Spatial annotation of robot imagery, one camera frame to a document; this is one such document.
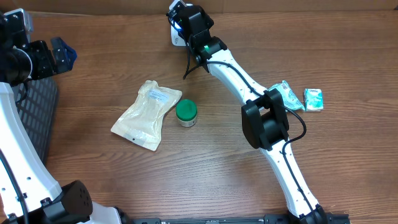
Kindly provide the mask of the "green wet wipes pack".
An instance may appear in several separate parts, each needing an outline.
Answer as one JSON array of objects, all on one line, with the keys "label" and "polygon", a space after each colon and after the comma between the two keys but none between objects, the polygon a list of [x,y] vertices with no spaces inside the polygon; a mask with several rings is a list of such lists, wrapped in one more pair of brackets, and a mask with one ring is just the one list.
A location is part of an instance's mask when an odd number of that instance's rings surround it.
[{"label": "green wet wipes pack", "polygon": [[290,85],[285,81],[282,80],[281,83],[276,83],[272,85],[268,91],[271,90],[277,90],[283,99],[284,106],[292,111],[297,111],[297,110],[305,110],[304,105],[301,103],[301,101],[297,98],[293,90],[291,89]]}]

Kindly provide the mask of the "beige paper pouch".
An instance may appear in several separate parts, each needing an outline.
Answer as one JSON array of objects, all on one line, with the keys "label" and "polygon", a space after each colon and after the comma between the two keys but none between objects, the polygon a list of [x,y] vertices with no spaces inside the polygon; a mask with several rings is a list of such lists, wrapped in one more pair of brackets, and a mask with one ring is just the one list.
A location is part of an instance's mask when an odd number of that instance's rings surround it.
[{"label": "beige paper pouch", "polygon": [[181,96],[180,90],[161,87],[155,80],[147,80],[140,87],[135,102],[118,118],[111,132],[156,151],[162,139],[164,116]]}]

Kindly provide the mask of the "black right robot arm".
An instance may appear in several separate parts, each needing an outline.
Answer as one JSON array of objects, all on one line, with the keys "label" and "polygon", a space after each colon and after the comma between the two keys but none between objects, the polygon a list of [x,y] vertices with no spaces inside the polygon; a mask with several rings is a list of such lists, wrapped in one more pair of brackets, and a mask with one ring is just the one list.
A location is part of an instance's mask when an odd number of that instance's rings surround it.
[{"label": "black right robot arm", "polygon": [[185,42],[188,57],[239,100],[243,134],[269,161],[287,202],[288,223],[328,223],[295,161],[291,147],[295,140],[288,134],[287,115],[292,110],[284,105],[281,93],[261,86],[239,66],[227,45],[210,34],[214,22],[201,6],[174,1],[166,16]]}]

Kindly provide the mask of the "teal packet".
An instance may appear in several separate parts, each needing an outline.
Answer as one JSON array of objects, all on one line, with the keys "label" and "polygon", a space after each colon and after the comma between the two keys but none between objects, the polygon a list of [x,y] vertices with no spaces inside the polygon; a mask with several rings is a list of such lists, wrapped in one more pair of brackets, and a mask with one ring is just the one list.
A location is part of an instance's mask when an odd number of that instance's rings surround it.
[{"label": "teal packet", "polygon": [[306,88],[303,95],[305,111],[321,111],[324,109],[321,89]]}]

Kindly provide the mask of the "green lid jar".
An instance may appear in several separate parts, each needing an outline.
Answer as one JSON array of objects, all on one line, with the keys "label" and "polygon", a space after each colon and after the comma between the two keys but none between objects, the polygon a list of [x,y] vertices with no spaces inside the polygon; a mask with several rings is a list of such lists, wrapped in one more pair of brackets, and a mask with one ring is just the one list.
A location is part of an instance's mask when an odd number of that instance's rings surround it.
[{"label": "green lid jar", "polygon": [[197,105],[192,100],[181,100],[175,111],[181,126],[188,128],[197,122]]}]

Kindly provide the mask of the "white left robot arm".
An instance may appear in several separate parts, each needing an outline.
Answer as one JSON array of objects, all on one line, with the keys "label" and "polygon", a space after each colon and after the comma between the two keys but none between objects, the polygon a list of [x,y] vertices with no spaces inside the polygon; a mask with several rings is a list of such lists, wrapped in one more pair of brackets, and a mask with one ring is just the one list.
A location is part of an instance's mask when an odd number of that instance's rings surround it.
[{"label": "white left robot arm", "polygon": [[6,223],[130,223],[117,207],[92,201],[85,185],[65,186],[40,160],[17,112],[12,88],[69,72],[76,52],[61,38],[30,41],[32,19],[23,9],[1,14],[1,198]]}]

